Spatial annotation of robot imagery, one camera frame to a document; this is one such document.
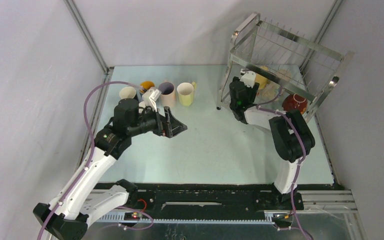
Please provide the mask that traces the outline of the blue patterned mug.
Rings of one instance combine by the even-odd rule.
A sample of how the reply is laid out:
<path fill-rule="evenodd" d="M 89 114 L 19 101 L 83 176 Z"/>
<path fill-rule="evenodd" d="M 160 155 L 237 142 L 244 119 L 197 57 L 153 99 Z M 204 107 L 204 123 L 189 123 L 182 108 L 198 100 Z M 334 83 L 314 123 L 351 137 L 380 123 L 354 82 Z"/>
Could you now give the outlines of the blue patterned mug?
<path fill-rule="evenodd" d="M 142 98 L 143 94 L 145 94 L 150 88 L 155 87 L 155 84 L 152 81 L 144 81 L 144 82 L 140 83 L 139 86 L 141 88 L 138 90 L 137 98 L 138 98 L 139 102 L 142 102 L 143 101 L 143 98 Z"/>

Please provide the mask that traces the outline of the pink mug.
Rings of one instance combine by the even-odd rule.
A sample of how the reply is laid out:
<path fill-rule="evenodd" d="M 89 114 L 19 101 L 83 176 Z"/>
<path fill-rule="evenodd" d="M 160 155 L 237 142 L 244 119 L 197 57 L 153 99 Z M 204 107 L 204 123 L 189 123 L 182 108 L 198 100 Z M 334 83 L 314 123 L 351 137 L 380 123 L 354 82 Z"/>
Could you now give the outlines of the pink mug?
<path fill-rule="evenodd" d="M 139 103 L 139 109 L 140 110 L 144 110 L 146 108 L 146 103 L 144 102 L 144 101 L 141 101 L 140 103 Z"/>

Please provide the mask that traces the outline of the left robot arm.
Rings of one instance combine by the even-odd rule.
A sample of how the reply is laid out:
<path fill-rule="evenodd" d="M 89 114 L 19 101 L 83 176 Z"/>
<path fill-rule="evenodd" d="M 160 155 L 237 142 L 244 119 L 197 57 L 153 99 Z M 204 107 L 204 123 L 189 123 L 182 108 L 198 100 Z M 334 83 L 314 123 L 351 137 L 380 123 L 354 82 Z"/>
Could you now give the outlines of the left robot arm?
<path fill-rule="evenodd" d="M 99 197 L 87 200 L 104 173 L 131 146 L 132 138 L 148 132 L 173 138 L 187 128 L 167 106 L 161 115 L 150 106 L 141 107 L 134 98 L 120 100 L 113 117 L 96 134 L 86 159 L 66 186 L 49 203 L 38 203 L 33 214 L 44 230 L 57 239 L 82 239 L 88 228 L 111 210 L 133 208 L 138 202 L 138 187 L 125 179 Z"/>

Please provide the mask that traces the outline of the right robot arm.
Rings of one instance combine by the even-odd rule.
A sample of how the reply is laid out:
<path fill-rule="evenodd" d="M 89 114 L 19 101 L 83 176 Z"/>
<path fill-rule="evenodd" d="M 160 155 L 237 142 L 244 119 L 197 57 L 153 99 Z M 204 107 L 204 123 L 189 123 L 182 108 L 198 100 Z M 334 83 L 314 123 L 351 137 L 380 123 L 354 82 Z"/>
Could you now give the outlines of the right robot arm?
<path fill-rule="evenodd" d="M 280 111 L 255 103 L 258 85 L 248 86 L 235 76 L 229 84 L 230 104 L 237 121 L 270 130 L 277 154 L 282 159 L 271 191 L 271 204 L 277 209 L 297 209 L 297 180 L 301 167 L 315 146 L 315 138 L 297 109 Z"/>

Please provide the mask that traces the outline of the pale pink cup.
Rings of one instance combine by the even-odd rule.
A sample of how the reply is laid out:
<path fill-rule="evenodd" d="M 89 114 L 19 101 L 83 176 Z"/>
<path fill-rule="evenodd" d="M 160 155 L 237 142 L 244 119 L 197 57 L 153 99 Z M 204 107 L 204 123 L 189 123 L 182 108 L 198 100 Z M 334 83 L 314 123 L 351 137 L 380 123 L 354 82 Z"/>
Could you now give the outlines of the pale pink cup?
<path fill-rule="evenodd" d="M 159 100 L 163 107 L 173 108 L 176 106 L 176 91 L 175 85 L 171 82 L 165 81 L 162 82 L 158 89 L 161 91 Z"/>

